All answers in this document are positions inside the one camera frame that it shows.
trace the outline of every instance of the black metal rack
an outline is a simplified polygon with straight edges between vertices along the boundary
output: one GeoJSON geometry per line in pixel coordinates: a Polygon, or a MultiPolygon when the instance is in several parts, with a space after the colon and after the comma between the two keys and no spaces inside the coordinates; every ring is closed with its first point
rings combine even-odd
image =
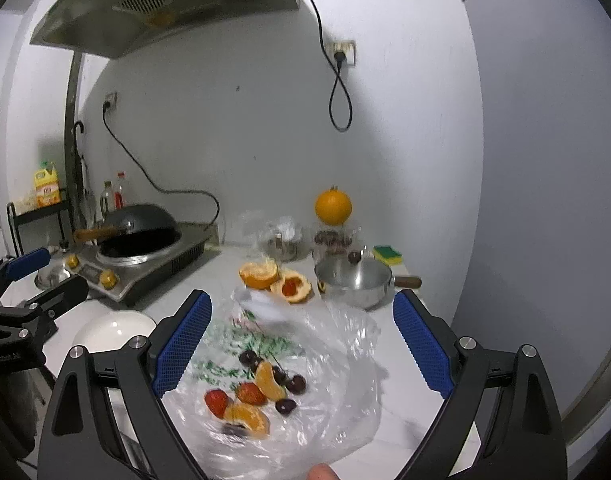
{"type": "Polygon", "coordinates": [[[70,201],[68,200],[68,194],[64,189],[60,189],[60,192],[61,202],[32,209],[31,211],[26,211],[25,213],[21,213],[20,215],[17,215],[14,208],[14,204],[12,202],[9,202],[6,206],[8,227],[10,228],[10,236],[12,237],[12,244],[14,245],[14,252],[16,253],[17,257],[23,256],[24,254],[22,239],[21,235],[19,234],[19,226],[34,222],[39,218],[45,218],[46,216],[56,214],[57,220],[59,222],[59,231],[61,232],[61,240],[66,240],[66,233],[64,231],[63,222],[61,220],[61,212],[68,211],[68,218],[70,220],[71,226],[73,225],[73,218],[72,212],[70,211],[70,201]]]}

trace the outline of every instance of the cooking oil bottle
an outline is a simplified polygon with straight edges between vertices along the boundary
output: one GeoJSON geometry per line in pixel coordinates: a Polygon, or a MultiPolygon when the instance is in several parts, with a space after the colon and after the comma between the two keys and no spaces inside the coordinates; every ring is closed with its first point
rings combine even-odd
{"type": "Polygon", "coordinates": [[[34,174],[34,189],[37,193],[37,207],[61,202],[59,179],[54,162],[44,161],[41,163],[39,171],[34,174]]]}

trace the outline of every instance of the white bowl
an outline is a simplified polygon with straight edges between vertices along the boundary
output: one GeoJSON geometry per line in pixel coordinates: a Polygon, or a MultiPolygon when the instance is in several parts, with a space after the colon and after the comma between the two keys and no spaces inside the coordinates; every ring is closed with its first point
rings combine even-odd
{"type": "Polygon", "coordinates": [[[135,335],[150,335],[155,326],[150,316],[135,310],[109,312],[86,323],[72,345],[85,346],[90,353],[117,350],[135,335]]]}

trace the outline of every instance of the cooking pot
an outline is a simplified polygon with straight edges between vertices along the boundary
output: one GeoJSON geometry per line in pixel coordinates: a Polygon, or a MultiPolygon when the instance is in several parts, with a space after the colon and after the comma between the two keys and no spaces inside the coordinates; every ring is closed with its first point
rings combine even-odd
{"type": "Polygon", "coordinates": [[[392,269],[357,251],[327,256],[314,267],[323,298],[367,309],[380,303],[395,286],[419,288],[416,276],[393,276],[392,269]]]}
{"type": "Polygon", "coordinates": [[[72,276],[70,268],[66,264],[69,251],[68,242],[61,240],[59,247],[60,249],[52,254],[50,263],[39,269],[34,277],[34,284],[41,290],[49,290],[72,276]]]}

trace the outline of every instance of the orange peel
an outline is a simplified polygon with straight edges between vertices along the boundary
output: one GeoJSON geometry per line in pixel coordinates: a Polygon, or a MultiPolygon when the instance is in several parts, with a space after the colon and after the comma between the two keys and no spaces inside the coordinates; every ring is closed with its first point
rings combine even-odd
{"type": "Polygon", "coordinates": [[[305,301],[312,290],[312,284],[308,281],[308,279],[301,273],[292,269],[281,269],[279,272],[279,279],[270,285],[270,290],[284,298],[288,303],[301,303],[305,301]],[[286,296],[283,293],[283,285],[286,280],[291,278],[298,278],[301,283],[297,286],[297,293],[286,296]]]}
{"type": "Polygon", "coordinates": [[[224,420],[230,424],[242,424],[252,433],[265,436],[270,433],[270,420],[256,406],[235,402],[226,408],[224,420]]]}
{"type": "Polygon", "coordinates": [[[259,364],[254,374],[254,383],[262,391],[262,394],[268,397],[272,402],[277,402],[277,400],[288,397],[286,389],[280,384],[277,384],[277,381],[274,380],[272,363],[269,361],[263,361],[259,364]]]}
{"type": "Polygon", "coordinates": [[[274,260],[247,262],[239,269],[239,276],[246,286],[264,290],[279,279],[279,267],[274,260]]]}

